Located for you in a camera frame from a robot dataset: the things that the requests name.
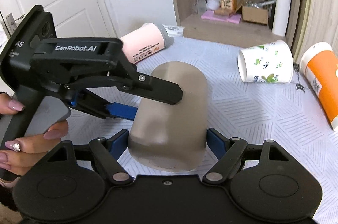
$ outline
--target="white tablecloth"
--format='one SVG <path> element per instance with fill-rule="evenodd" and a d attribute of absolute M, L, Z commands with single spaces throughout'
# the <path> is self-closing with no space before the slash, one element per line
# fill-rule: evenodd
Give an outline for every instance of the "white tablecloth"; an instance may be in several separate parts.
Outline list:
<path fill-rule="evenodd" d="M 150 74 L 158 65 L 182 61 L 199 68 L 209 87 L 209 127 L 226 137 L 241 137 L 250 144 L 274 139 L 305 166 L 320 182 L 323 199 L 315 214 L 320 224 L 338 223 L 338 133 L 334 133 L 317 97 L 299 75 L 305 92 L 297 90 L 298 75 L 290 84 L 243 83 L 237 68 L 239 48 L 219 43 L 177 37 L 175 43 L 137 64 L 138 71 Z M 137 106 L 140 98 L 116 88 L 92 90 L 111 101 Z M 111 137 L 130 129 L 132 121 L 99 119 L 73 111 L 68 119 L 74 144 L 86 144 L 98 136 Z M 200 166 L 187 173 L 204 175 L 216 158 L 207 148 Z M 119 163 L 132 176 L 172 175 L 137 163 L 126 150 Z"/>

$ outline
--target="white paper cup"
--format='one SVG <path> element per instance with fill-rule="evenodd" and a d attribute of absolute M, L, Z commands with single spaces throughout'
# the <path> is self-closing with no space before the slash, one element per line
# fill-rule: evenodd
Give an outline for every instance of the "white paper cup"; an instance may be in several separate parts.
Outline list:
<path fill-rule="evenodd" d="M 239 74 L 243 82 L 290 83 L 293 58 L 282 40 L 239 51 Z"/>
<path fill-rule="evenodd" d="M 207 0 L 207 8 L 209 10 L 217 10 L 221 6 L 221 0 Z"/>

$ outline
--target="human hand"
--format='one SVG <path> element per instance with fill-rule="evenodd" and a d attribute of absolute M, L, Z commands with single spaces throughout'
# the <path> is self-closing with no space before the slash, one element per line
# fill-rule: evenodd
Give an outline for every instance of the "human hand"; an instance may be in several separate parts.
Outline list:
<path fill-rule="evenodd" d="M 13 115 L 24 110 L 24 105 L 13 100 L 6 93 L 0 94 L 0 113 Z M 27 136 L 7 141 L 10 150 L 0 150 L 0 168 L 17 175 L 24 175 L 43 156 L 54 148 L 68 133 L 68 122 L 62 121 L 51 126 L 45 134 Z M 20 152 L 13 151 L 13 145 L 20 144 Z"/>

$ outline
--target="orange container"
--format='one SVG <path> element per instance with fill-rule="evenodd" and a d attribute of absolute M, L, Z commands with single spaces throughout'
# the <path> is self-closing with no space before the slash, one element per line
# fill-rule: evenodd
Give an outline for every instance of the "orange container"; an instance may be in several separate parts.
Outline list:
<path fill-rule="evenodd" d="M 338 59 L 326 42 L 311 46 L 300 70 L 318 96 L 334 131 L 338 131 Z"/>

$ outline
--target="wooden shelf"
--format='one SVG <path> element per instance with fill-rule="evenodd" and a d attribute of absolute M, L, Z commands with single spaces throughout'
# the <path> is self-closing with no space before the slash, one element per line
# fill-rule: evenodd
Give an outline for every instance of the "wooden shelf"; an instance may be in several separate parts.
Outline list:
<path fill-rule="evenodd" d="M 285 37 L 274 35 L 268 26 L 242 21 L 237 25 L 203 20 L 197 14 L 192 14 L 184 19 L 181 26 L 185 27 L 184 37 L 243 48 L 271 43 L 280 39 L 286 40 Z"/>

